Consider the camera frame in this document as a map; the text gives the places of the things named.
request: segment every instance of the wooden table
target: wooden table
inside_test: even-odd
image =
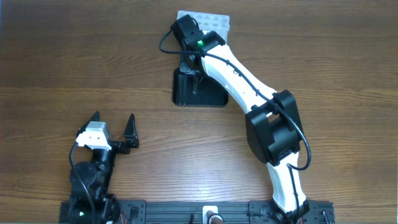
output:
[[[237,58],[296,97],[313,154],[300,173],[307,197],[334,202],[337,222],[395,223],[398,2],[263,0],[3,1],[0,222],[57,222],[70,147],[96,110],[111,139],[136,115],[141,145],[118,156],[109,190],[119,198],[272,198],[233,99],[172,103],[179,58],[157,45],[182,9],[230,15]],[[165,44],[178,49],[173,37]]]

